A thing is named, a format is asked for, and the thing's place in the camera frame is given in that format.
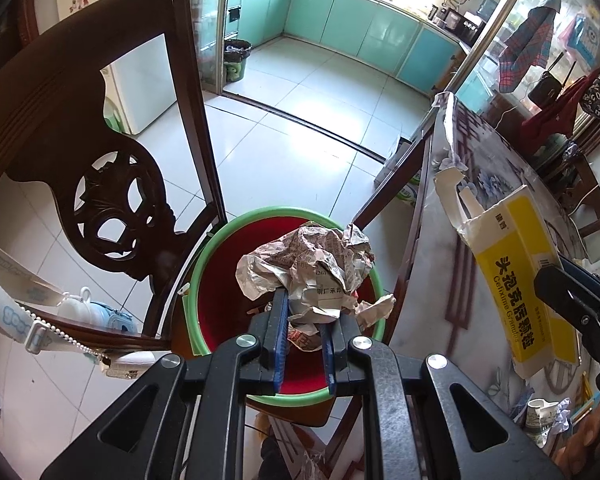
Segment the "brown newspaper ball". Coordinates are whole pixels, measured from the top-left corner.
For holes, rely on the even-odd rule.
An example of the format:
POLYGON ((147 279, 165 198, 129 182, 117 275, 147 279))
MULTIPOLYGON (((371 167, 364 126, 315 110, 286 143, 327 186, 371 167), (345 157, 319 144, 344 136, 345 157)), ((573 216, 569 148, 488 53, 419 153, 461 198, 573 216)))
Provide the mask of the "brown newspaper ball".
POLYGON ((356 226, 326 228, 308 221, 242 256, 236 280, 242 293, 256 300, 283 287, 288 292, 288 340, 300 351, 321 349, 320 328, 343 313, 361 330, 388 318, 396 300, 358 296, 374 268, 368 237, 356 226))

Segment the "yellow medicine box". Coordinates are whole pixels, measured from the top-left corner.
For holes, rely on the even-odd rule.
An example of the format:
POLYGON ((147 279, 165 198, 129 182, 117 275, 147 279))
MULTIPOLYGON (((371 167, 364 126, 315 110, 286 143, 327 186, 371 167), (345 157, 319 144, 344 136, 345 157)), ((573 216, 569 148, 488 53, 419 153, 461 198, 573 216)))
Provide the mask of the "yellow medicine box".
POLYGON ((528 379, 556 360, 577 365, 576 330, 534 293, 535 275, 559 258, 530 188, 521 185, 486 209, 470 188, 458 187, 463 180, 449 168, 434 177, 434 186, 488 283, 516 373, 528 379))

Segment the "black kitchen trash bin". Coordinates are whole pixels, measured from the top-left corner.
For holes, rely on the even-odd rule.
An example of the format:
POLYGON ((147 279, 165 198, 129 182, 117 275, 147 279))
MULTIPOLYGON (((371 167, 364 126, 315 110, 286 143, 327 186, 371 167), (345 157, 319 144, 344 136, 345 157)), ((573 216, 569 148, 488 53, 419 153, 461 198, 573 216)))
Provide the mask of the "black kitchen trash bin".
POLYGON ((247 58, 250 57, 252 45, 242 39, 227 39, 224 41, 223 64, 225 82, 241 81, 245 76, 247 58))

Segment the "teal kitchen cabinets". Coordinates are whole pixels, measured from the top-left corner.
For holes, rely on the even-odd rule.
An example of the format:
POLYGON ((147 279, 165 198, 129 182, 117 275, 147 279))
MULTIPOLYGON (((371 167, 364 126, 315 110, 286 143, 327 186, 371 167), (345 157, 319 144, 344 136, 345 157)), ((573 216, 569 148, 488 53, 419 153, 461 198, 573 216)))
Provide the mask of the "teal kitchen cabinets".
POLYGON ((227 0, 225 33, 261 44, 286 36, 354 58, 425 96, 441 91, 467 49, 381 0, 227 0))

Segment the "dark wooden chair right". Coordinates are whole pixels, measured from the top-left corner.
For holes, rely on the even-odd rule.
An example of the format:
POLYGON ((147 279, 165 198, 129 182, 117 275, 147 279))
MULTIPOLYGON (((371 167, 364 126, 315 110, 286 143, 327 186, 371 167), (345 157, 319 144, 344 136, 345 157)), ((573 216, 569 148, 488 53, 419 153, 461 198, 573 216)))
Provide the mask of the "dark wooden chair right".
POLYGON ((595 219, 579 228, 580 237, 600 230, 600 184, 577 143, 551 134, 531 157, 531 166, 569 218, 581 206, 594 212, 595 219))

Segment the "dark wooden chair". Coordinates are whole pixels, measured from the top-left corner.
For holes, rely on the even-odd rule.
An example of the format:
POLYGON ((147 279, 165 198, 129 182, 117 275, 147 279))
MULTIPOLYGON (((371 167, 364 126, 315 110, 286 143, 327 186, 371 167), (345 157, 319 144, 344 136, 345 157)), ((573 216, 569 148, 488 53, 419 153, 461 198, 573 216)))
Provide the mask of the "dark wooden chair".
POLYGON ((595 219, 579 228, 580 237, 600 230, 600 184, 577 143, 551 134, 531 157, 531 166, 569 218, 581 206, 594 212, 595 219))
POLYGON ((73 249, 88 263, 150 285, 137 335, 60 320, 89 347, 169 350, 184 318, 175 292, 194 250, 227 222, 202 96, 189 0, 99 0, 35 39, 0 70, 0 179, 42 182, 73 249), (175 226, 160 169, 140 142, 104 117, 102 70, 162 38, 176 102, 204 194, 185 231, 175 226))

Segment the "floral patterned table cover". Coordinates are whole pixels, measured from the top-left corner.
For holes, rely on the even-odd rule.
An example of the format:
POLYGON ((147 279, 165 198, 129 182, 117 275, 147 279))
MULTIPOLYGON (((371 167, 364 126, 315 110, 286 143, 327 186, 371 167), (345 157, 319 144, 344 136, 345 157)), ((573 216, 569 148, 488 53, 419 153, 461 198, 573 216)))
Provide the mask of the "floral patterned table cover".
POLYGON ((582 260, 581 237, 528 162, 453 93, 434 114, 391 348, 445 356, 506 412, 539 398, 577 408, 595 385, 592 358, 533 281, 582 260))

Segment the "red hanging garment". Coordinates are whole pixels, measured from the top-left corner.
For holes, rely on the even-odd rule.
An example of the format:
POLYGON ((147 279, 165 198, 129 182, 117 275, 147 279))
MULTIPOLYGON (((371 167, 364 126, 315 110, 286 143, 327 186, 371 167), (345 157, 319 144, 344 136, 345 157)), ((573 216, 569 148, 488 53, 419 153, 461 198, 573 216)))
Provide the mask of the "red hanging garment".
POLYGON ((598 76, 600 76, 600 66, 588 76, 582 76, 570 84, 554 103, 525 120, 512 141, 514 149, 524 158, 529 158, 552 134, 560 133, 570 138, 582 96, 598 76))

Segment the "black small handbag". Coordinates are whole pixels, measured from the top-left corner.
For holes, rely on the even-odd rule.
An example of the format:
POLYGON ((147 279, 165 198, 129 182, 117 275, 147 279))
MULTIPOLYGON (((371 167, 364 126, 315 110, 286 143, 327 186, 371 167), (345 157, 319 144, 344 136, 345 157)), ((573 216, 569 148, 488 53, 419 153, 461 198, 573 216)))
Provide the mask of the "black small handbag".
POLYGON ((554 59, 554 62, 550 64, 546 70, 544 70, 539 81, 528 93, 528 99, 536 107, 539 107, 540 110, 544 110, 544 108, 547 108, 550 106, 550 104, 554 103, 558 99, 560 92, 562 92, 562 88, 564 88, 564 85, 571 75, 574 66, 577 64, 577 62, 572 63, 566 79, 563 82, 560 82, 552 75, 552 69, 559 63, 564 55, 565 51, 562 51, 557 55, 557 58, 554 59))

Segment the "plaid hanging cloth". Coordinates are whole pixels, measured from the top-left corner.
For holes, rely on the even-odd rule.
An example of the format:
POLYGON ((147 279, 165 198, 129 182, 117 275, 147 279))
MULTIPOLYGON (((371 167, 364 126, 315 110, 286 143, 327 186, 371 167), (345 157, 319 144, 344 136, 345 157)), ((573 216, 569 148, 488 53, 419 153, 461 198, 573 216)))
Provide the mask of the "plaid hanging cloth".
POLYGON ((505 41, 498 58, 498 92, 512 93, 531 66, 545 68, 550 56, 554 21, 562 0, 544 0, 505 41))

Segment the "blue white hanging organizer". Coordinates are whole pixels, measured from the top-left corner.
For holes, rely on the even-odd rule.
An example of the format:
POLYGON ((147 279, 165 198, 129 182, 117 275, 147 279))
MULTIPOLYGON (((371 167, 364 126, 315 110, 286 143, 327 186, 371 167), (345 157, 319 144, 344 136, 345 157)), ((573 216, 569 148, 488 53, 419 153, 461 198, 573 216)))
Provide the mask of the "blue white hanging organizer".
POLYGON ((577 14, 559 36, 562 47, 569 55, 590 70, 595 67, 600 29, 585 14, 577 14))

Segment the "white refrigerator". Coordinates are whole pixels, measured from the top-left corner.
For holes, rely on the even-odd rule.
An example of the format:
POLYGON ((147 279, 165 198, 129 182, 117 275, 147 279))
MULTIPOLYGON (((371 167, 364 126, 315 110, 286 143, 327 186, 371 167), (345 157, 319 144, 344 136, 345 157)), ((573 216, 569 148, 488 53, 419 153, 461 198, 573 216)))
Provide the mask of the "white refrigerator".
POLYGON ((163 35, 118 58, 110 67, 125 133, 141 133, 175 103, 163 35))

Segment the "dark wooden chair left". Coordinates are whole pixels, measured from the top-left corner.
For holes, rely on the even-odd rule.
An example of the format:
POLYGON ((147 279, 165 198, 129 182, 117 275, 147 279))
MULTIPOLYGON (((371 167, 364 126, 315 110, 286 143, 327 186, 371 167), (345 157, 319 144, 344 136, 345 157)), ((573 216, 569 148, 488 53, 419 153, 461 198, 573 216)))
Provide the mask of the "dark wooden chair left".
POLYGON ((0 179, 42 182, 73 249, 88 263, 150 285, 137 335, 60 320, 89 347, 169 350, 184 318, 175 292, 194 250, 227 222, 202 96, 189 0, 99 0, 35 39, 0 70, 0 179), (160 169, 140 142, 104 117, 102 70, 162 38, 176 102, 204 194, 185 231, 175 226, 160 169))

